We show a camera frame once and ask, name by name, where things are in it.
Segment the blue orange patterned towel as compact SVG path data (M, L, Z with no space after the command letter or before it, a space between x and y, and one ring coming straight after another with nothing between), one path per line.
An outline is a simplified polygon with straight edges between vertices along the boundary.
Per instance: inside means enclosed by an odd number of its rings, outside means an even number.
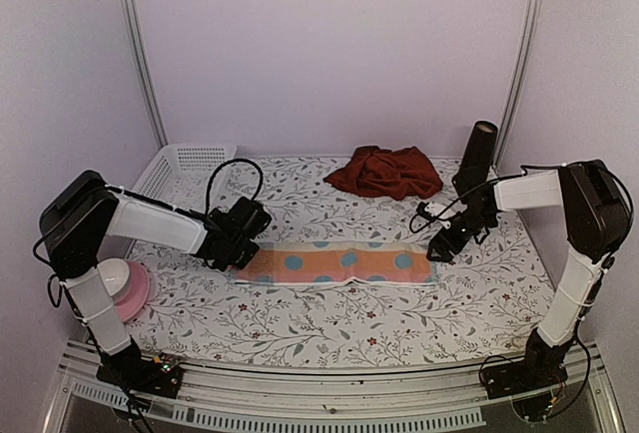
M314 241L262 243L237 282L282 286L350 282L426 285L438 281L426 249L415 243Z

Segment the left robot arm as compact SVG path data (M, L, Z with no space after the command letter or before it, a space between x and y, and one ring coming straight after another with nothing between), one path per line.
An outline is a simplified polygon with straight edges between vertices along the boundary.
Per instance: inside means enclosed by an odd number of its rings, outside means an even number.
M48 264L111 372L128 387L148 379L148 365L131 350L133 339L116 311L98 271L98 252L107 236L159 244L192 255L213 269L242 269L258 252L256 238L271 223L264 205L240 198L226 212L203 213L170 206L109 186L85 171L48 205L39 220Z

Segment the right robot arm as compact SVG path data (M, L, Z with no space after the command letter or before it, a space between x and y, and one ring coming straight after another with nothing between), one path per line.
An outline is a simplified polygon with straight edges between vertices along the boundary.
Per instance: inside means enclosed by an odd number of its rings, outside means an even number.
M427 223L440 222L430 240L427 258L451 262L469 241L482 243L497 226L501 213L547 207L563 209L568 242L567 259L550 308L531 331L525 360L516 380L536 389L551 377L555 362L575 342L578 325L596 298L602 276L632 228L634 206L623 183L600 160L558 166L525 166L518 175L484 180L458 194L463 211L417 213Z

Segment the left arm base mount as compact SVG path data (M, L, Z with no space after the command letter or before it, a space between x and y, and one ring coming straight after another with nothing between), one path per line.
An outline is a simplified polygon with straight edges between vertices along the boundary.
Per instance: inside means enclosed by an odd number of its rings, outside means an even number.
M125 392L141 392L176 399L183 382L180 366L166 368L163 363L125 351L107 355L97 371L97 379Z

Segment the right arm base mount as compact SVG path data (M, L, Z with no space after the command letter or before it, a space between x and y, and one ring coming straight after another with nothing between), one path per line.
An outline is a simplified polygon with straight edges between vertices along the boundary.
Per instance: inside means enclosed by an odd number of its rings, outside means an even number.
M564 366L567 349L545 343L527 346L519 361L483 366L479 380L489 399L517 395L558 385L567 380Z

